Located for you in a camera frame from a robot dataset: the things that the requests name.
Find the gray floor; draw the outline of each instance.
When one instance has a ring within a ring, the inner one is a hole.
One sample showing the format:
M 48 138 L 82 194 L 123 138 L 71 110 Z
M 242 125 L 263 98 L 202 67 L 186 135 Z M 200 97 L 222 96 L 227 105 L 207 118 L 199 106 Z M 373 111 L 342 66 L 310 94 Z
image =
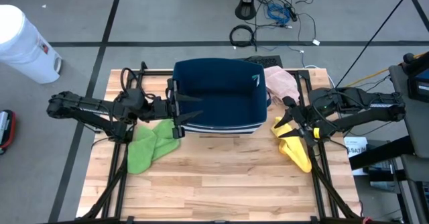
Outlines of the gray floor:
M 316 39 L 321 45 L 298 47 L 305 64 L 327 68 L 338 82 L 362 47 L 323 46 L 325 41 L 366 41 L 399 0 L 315 0 L 298 4 L 300 13 L 316 20 Z M 429 15 L 429 0 L 418 0 Z M 49 42 L 100 42 L 113 0 L 0 0 L 20 7 Z M 234 16 L 237 0 L 120 0 L 110 42 L 228 41 L 230 30 L 243 23 Z M 271 23 L 261 14 L 258 23 Z M 259 40 L 297 40 L 298 24 L 292 29 L 258 31 Z M 302 16 L 301 40 L 312 40 L 313 26 Z M 376 41 L 429 40 L 411 0 L 405 0 L 375 38 Z M 50 119 L 46 114 L 50 95 L 73 91 L 85 95 L 98 47 L 61 47 L 66 60 L 59 80 L 37 85 L 14 69 L 0 64 L 0 109 L 17 113 L 19 125 L 13 146 L 0 157 L 0 216 L 4 223 L 42 223 L 48 220 L 76 128 L 73 120 Z M 401 61 L 405 53 L 425 52 L 427 46 L 372 46 L 346 77 L 352 82 Z M 112 68 L 137 68 L 144 60 L 150 68 L 172 68 L 179 60 L 198 57 L 238 58 L 278 54 L 287 68 L 301 67 L 301 55 L 284 46 L 272 51 L 232 46 L 217 47 L 107 47 L 95 86 L 94 97 L 102 98 Z M 390 92 L 386 81 L 375 91 Z M 364 133 L 381 123 L 356 127 Z M 396 139 L 406 134 L 404 124 L 390 124 L 367 135 L 371 139 Z M 78 149 L 60 220 L 74 218 L 90 155 L 93 133 L 85 130 Z M 397 209 L 394 196 L 356 179 L 364 214 L 381 217 Z M 382 217 L 398 217 L 400 212 Z

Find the yellow cloth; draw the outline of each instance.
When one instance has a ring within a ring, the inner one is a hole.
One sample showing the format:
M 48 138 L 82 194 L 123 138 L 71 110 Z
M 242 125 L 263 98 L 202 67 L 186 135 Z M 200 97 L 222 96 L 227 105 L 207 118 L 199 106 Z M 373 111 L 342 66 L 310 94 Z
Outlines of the yellow cloth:
M 292 131 L 292 128 L 289 124 L 285 124 L 278 128 L 274 126 L 282 119 L 282 117 L 276 117 L 271 131 L 276 137 L 279 137 L 282 134 L 285 134 L 289 131 Z M 311 161 L 307 156 L 304 148 L 302 147 L 300 137 L 279 137 L 281 139 L 279 145 L 280 153 L 288 155 L 298 167 L 301 168 L 305 173 L 311 171 Z

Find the black tripod base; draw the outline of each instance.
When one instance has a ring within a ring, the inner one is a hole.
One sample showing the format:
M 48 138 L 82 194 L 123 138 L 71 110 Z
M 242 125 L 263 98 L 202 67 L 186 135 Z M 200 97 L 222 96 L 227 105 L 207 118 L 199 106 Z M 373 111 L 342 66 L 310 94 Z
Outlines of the black tripod base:
M 235 16 L 242 20 L 253 19 L 256 16 L 253 0 L 240 0 L 239 5 L 235 8 Z

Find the blue cable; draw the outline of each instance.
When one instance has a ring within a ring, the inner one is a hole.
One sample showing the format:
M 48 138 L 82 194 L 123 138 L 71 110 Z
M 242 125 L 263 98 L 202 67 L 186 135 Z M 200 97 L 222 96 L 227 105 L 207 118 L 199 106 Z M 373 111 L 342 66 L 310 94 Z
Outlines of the blue cable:
M 274 19 L 279 25 L 286 25 L 290 20 L 289 10 L 278 3 L 269 3 L 267 14 L 270 19 Z
M 273 50 L 275 50 L 275 49 L 277 49 L 277 48 L 279 48 L 279 46 L 276 46 L 276 47 L 274 47 L 274 48 L 272 48 L 272 49 L 269 49 L 269 48 L 266 48 L 266 47 L 263 47 L 263 46 L 257 46 L 258 48 L 263 48 L 264 50 L 267 50 L 267 51 L 269 51 L 269 52 L 271 52 L 271 51 L 273 51 Z

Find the green cloth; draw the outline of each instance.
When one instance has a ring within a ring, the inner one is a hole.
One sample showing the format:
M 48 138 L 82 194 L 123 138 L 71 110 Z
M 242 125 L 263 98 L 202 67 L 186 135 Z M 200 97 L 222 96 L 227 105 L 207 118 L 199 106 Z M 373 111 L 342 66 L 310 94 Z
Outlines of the green cloth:
M 128 173 L 140 174 L 147 170 L 152 161 L 169 154 L 180 142 L 173 138 L 173 121 L 162 120 L 153 130 L 140 126 L 135 141 L 128 145 Z

